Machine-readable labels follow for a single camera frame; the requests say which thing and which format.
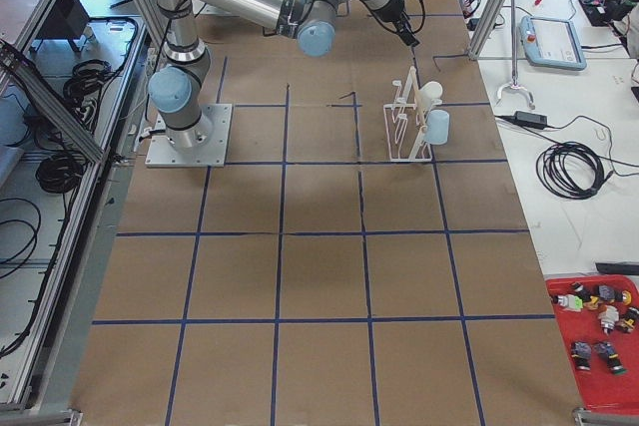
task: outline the blue joint cap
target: blue joint cap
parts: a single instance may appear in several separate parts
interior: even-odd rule
[[[163,114],[174,114],[184,108],[192,90],[187,74],[175,67],[156,72],[149,81],[149,96]]]
[[[309,22],[298,33],[298,45],[302,51],[311,57],[321,57],[330,52],[332,40],[335,38],[335,28],[321,20]]]

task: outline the cable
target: cable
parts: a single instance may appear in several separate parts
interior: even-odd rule
[[[571,177],[568,161],[584,164],[593,173],[590,187],[584,189]],[[599,193],[612,177],[613,171],[604,172],[600,157],[589,147],[578,142],[554,144],[537,158],[537,177],[545,188],[562,199],[587,200]]]
[[[24,340],[29,336],[29,334],[31,334],[31,328],[33,327],[38,317],[38,312],[40,311],[40,305],[42,304],[42,299],[44,298],[45,292],[47,290],[49,277],[51,276],[51,272],[53,271],[53,268],[56,266],[58,262],[58,255],[60,254],[60,249],[62,248],[62,239],[67,230],[67,226],[71,218],[71,216],[69,215],[69,210],[71,206],[73,205],[73,203],[75,202],[77,192],[78,192],[77,189],[73,191],[68,207],[66,206],[66,201],[65,201],[65,216],[64,216],[64,219],[62,220],[62,225],[58,233],[58,238],[56,240],[53,253],[51,254],[51,259],[49,260],[47,268],[45,269],[42,275],[42,281],[40,283],[38,294],[36,296],[36,299],[31,301],[31,303],[33,304],[33,308],[31,310],[31,316],[29,317],[29,320],[27,321],[27,325],[20,333],[16,334],[15,339],[11,343],[9,343],[6,346],[2,346],[2,348],[0,348],[0,359],[17,351],[18,348],[20,348],[20,346],[22,345],[22,343],[24,343]]]
[[[596,50],[596,49],[605,49],[606,47],[623,47],[623,44],[608,44],[608,45],[582,45],[581,48],[584,50]]]
[[[84,167],[69,152],[54,154],[36,170],[36,180],[48,194],[70,192],[80,184],[83,175]]]
[[[512,124],[512,122],[510,122],[510,120],[505,116],[498,116],[497,118],[508,122],[509,124]],[[639,165],[622,162],[612,158],[612,131],[607,125],[602,124],[601,122],[588,116],[579,115],[565,125],[559,127],[548,126],[548,128],[552,129],[554,132],[558,132],[560,130],[566,129],[567,127],[570,127],[572,124],[580,119],[593,122],[606,131],[609,139],[607,156],[596,154],[594,151],[592,151],[592,149],[578,142],[557,142],[550,137],[535,132],[534,130],[520,126],[520,128],[525,130],[526,132],[540,137],[553,144],[550,148],[539,155],[536,164],[537,176],[541,183],[550,192],[564,199],[586,200],[597,195],[599,190],[613,175],[616,175],[620,178],[639,176],[639,172],[632,174],[621,174],[619,171],[617,171],[616,165],[623,165],[632,169],[639,169]],[[593,182],[589,188],[583,189],[579,187],[579,185],[574,181],[569,173],[569,170],[566,169],[566,162],[568,160],[576,160],[577,162],[584,164],[592,171]],[[608,172],[607,175],[604,173],[602,161],[607,161],[610,163],[611,170],[610,172]]]
[[[38,233],[40,231],[40,226],[42,224],[42,214],[40,212],[40,209],[33,202],[31,202],[29,200],[26,200],[26,199],[20,199],[20,198],[11,198],[11,199],[0,200],[0,204],[7,203],[7,202],[22,202],[22,203],[25,203],[27,205],[30,205],[31,207],[33,207],[33,209],[34,209],[34,211],[36,213],[37,221],[36,221],[35,225],[33,225],[29,221],[26,221],[24,219],[19,219],[19,218],[5,219],[3,221],[0,221],[0,226],[6,225],[6,224],[18,223],[18,224],[26,225],[31,230],[31,237],[29,238],[27,243],[17,253],[13,254],[12,256],[10,256],[8,258],[4,258],[4,259],[0,260],[0,264],[10,264],[14,259],[16,259],[18,256],[20,256],[27,249],[29,249],[29,251],[27,252],[26,256],[24,258],[22,258],[21,260],[19,260],[18,264],[15,267],[10,269],[8,272],[3,273],[3,274],[0,275],[0,279],[6,278],[7,276],[10,276],[11,274],[15,273],[22,266],[24,266],[27,263],[27,261],[29,261],[29,259],[31,258],[31,255],[33,254],[33,252],[36,249],[36,246],[38,244]]]

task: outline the white table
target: white table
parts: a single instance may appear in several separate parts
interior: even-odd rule
[[[569,0],[517,0],[535,16],[568,18]],[[572,21],[582,45],[617,43],[612,31],[591,27],[577,0]],[[477,10],[480,16],[482,8]],[[497,89],[510,80],[510,12],[502,11],[505,25],[495,29],[478,61],[486,92],[495,115],[527,110],[521,95],[504,93],[497,103]],[[525,15],[518,11],[518,18]],[[578,115],[587,115],[610,127],[614,138],[612,156],[639,163],[639,103],[634,98],[631,73],[636,61],[623,48],[585,52],[588,67],[582,72],[533,67],[519,61],[519,82],[532,91],[536,113],[548,123],[561,126]],[[518,58],[524,59],[520,48]],[[546,276],[596,272],[595,261],[639,261],[639,177],[613,177],[593,199],[569,201],[548,192],[536,175],[536,160],[550,143],[500,122],[499,132],[515,179],[526,220]],[[600,127],[578,121],[548,136],[558,141],[583,143],[600,155],[608,154],[609,139]],[[610,164],[604,162],[605,170]],[[639,172],[619,167],[622,173]]]

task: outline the red tray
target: red tray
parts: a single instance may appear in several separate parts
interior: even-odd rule
[[[570,285],[575,281],[588,288],[608,284],[616,289],[630,291],[631,304],[639,306],[639,293],[635,284],[622,275],[549,279],[546,286],[550,294],[569,294],[572,293]],[[626,306],[621,303],[615,303],[614,306],[619,309],[619,314],[626,311]],[[585,341],[592,346],[598,341],[608,340],[619,353],[621,364],[627,370],[625,374],[613,375],[594,349],[590,359],[590,371],[576,370],[570,358],[584,406],[602,414],[639,415],[639,327],[630,334],[613,331],[606,336],[599,326],[598,311],[584,308],[577,313],[566,311],[556,304],[553,307],[569,358],[573,341]]]

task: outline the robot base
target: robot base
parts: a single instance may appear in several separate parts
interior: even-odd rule
[[[145,164],[147,167],[223,167],[227,157],[233,105],[214,104],[202,107],[203,115],[211,119],[213,131],[203,145],[192,149],[176,149],[164,135],[151,139]],[[165,129],[158,116],[156,130]]]

